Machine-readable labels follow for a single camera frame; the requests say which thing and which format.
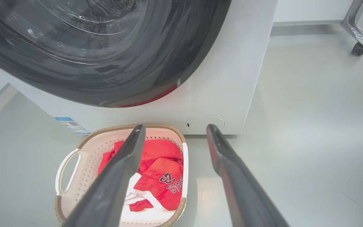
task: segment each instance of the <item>black caster wheel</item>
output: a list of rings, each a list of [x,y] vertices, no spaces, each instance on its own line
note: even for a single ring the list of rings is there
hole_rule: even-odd
[[[363,55],[363,45],[361,43],[356,43],[353,48],[352,53],[353,53],[353,55],[356,55],[356,56]]]

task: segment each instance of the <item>pink laundry basket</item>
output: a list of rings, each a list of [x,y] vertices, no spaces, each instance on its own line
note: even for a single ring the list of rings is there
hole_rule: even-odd
[[[103,153],[111,151],[117,141],[127,139],[136,125],[122,125],[104,128],[93,132],[85,138],[78,147],[62,161],[56,175],[55,212],[60,223],[63,223],[83,197],[97,177],[98,168]],[[158,211],[145,209],[141,212],[131,212],[124,207],[121,213],[120,226],[171,226],[184,212],[188,188],[188,149],[186,139],[176,128],[169,125],[145,125],[146,139],[167,139],[172,141],[183,154],[183,188],[179,207],[176,211]],[[69,160],[78,155],[78,161],[65,190],[61,190],[61,179]]]

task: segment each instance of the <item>basket rim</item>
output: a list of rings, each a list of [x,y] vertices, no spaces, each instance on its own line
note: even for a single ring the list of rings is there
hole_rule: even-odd
[[[184,137],[184,135],[177,130],[177,128],[171,126],[171,125],[163,125],[163,124],[143,124],[146,128],[164,128],[164,129],[168,129],[173,131],[174,133],[176,133],[176,135],[180,138],[182,143],[186,143],[186,138]],[[137,125],[120,125],[120,126],[114,126],[114,127],[108,127],[108,128],[102,128],[99,129],[97,131],[92,132],[89,136],[87,136],[85,139],[83,139],[83,141],[81,143],[79,143],[78,145],[78,149],[82,149],[84,147],[84,145],[92,138],[94,138],[95,136],[105,133],[105,132],[114,132],[114,131],[121,131],[121,130],[129,130],[129,129],[134,129]],[[61,200],[62,200],[62,196],[57,195],[55,198],[55,202],[54,202],[54,210],[56,213],[56,217],[58,219],[58,221],[60,223],[63,223],[65,221],[65,216],[62,212],[62,206],[61,206]],[[173,216],[167,220],[166,222],[164,222],[163,224],[159,225],[161,227],[170,227],[173,225],[173,223],[175,221],[177,221],[177,219],[180,217],[180,215],[183,213],[184,211],[184,207],[186,206],[186,198],[181,198],[180,199],[180,204],[177,207],[175,213],[173,214]]]

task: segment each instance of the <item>washing machine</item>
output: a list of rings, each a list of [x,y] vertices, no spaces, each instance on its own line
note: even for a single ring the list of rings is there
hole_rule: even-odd
[[[0,0],[0,68],[77,134],[240,134],[276,0]]]

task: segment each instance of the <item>floor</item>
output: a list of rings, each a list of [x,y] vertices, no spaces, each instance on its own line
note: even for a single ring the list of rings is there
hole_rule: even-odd
[[[291,226],[363,226],[363,56],[338,26],[275,27],[242,135],[229,142]],[[57,226],[54,179],[83,139],[21,94],[0,113],[0,226]],[[186,212],[231,226],[205,136],[187,136]]]

